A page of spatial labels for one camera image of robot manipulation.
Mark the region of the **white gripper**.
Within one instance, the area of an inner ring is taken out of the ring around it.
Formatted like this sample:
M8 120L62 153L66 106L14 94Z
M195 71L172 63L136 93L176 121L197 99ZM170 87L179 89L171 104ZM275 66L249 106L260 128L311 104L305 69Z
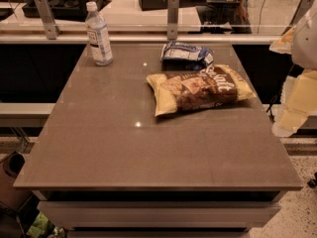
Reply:
M278 54L291 54L295 28L290 28L269 50ZM276 137L290 137L306 122L308 116L317 111L317 70L304 69L297 77L288 76L281 96L285 110L272 125Z

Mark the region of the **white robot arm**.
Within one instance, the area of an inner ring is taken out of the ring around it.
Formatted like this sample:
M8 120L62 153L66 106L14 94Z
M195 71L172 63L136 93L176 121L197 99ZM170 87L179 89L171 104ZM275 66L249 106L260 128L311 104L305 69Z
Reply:
M288 76L281 91L281 104L272 125L277 137L289 137L317 111L317 10L311 8L269 49L291 55L303 68L297 76Z

